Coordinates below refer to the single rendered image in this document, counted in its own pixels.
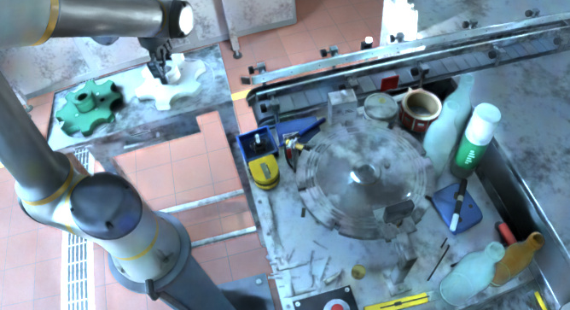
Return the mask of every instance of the green gear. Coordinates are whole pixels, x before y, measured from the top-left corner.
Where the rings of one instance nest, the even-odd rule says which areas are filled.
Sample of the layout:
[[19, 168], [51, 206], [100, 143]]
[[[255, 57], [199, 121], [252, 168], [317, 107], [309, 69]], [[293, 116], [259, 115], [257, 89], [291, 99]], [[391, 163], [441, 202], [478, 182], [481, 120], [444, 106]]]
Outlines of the green gear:
[[96, 126], [115, 120], [111, 107], [123, 102], [123, 96], [112, 80], [101, 85], [90, 80], [83, 89], [68, 93], [66, 100], [66, 105], [55, 113], [57, 120], [64, 122], [61, 130], [67, 135], [81, 131], [89, 136]]

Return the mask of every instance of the bottle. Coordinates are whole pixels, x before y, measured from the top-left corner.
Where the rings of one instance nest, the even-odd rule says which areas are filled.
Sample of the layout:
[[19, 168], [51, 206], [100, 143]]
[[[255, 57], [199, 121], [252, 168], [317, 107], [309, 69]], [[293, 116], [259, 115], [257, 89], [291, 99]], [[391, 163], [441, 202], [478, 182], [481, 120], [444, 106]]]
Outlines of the bottle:
[[465, 255], [441, 281], [441, 297], [452, 306], [461, 306], [489, 285], [495, 277], [495, 264], [503, 257], [504, 247], [499, 242]]
[[504, 257], [497, 263], [497, 271], [491, 286], [500, 287], [516, 277], [531, 264], [534, 253], [540, 250], [543, 245], [543, 235], [533, 232], [525, 242], [509, 246], [504, 253]]
[[457, 102], [444, 103], [439, 118], [427, 129], [423, 138], [423, 148], [426, 150], [426, 157], [432, 160], [436, 178], [441, 176], [445, 163], [457, 143], [457, 129], [454, 122], [458, 110]]
[[457, 129], [457, 138], [460, 138], [465, 131], [467, 120], [471, 115], [471, 90], [475, 84], [475, 78], [470, 74], [464, 74], [459, 79], [457, 89], [451, 93], [445, 100], [444, 106], [447, 102], [457, 102], [459, 109], [457, 110], [457, 117], [455, 118], [455, 128]]
[[453, 175], [467, 178], [473, 173], [493, 139], [500, 120], [501, 111], [490, 103], [483, 102], [475, 108], [457, 147], [455, 158], [451, 161]]

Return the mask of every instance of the green bottle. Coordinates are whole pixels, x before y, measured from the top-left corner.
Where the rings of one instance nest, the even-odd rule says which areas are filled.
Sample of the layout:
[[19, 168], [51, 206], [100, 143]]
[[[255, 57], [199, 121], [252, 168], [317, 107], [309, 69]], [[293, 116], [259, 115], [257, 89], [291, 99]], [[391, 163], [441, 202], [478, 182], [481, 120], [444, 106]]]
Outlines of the green bottle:
[[451, 164], [453, 175], [466, 178], [473, 173], [500, 120], [501, 112], [490, 103], [484, 102], [475, 108]]

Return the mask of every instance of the blue plastic piece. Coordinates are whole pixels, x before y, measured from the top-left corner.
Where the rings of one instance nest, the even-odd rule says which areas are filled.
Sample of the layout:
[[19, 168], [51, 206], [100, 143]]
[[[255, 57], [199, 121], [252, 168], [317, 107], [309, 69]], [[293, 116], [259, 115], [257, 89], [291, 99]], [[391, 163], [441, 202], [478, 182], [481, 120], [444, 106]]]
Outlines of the blue plastic piece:
[[[454, 195], [459, 191], [459, 183], [452, 184], [444, 188], [443, 190], [438, 190], [433, 194], [432, 203], [435, 209], [441, 215], [441, 219], [447, 224], [449, 228], [451, 223], [451, 218], [453, 216], [453, 210], [455, 209], [456, 199]], [[483, 219], [483, 213], [473, 200], [473, 197], [465, 191], [465, 198], [463, 199], [463, 205], [461, 206], [461, 213], [459, 213], [460, 222], [457, 224], [457, 228], [454, 235], [474, 227]]]
[[[279, 143], [283, 143], [283, 134], [289, 134], [290, 132], [300, 132], [304, 128], [316, 122], [317, 122], [317, 117], [310, 116], [298, 120], [290, 120], [277, 124], [275, 128], [277, 131], [277, 138], [279, 140]], [[299, 143], [309, 142], [311, 138], [317, 135], [320, 131], [321, 128], [319, 127], [313, 128], [312, 130], [308, 131], [305, 135], [300, 137]]]
[[[255, 142], [255, 134], [259, 134], [259, 138], [262, 141], [265, 140], [267, 149], [263, 153], [255, 153], [250, 147], [250, 145]], [[243, 156], [243, 160], [246, 164], [267, 155], [279, 156], [279, 148], [277, 148], [275, 139], [273, 138], [273, 135], [271, 135], [271, 131], [268, 126], [263, 126], [251, 132], [246, 132], [245, 134], [236, 136], [236, 138], [237, 144], [240, 146], [241, 155]]]

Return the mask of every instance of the amber bottle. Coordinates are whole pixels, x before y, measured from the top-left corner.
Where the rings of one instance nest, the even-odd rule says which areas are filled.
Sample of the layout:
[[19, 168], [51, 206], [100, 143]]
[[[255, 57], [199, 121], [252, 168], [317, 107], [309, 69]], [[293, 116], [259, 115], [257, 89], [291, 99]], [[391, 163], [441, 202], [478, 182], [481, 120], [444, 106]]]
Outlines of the amber bottle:
[[534, 253], [544, 245], [544, 237], [538, 232], [531, 233], [525, 242], [515, 243], [507, 248], [504, 257], [497, 262], [495, 278], [491, 286], [500, 287], [516, 277], [531, 263]]

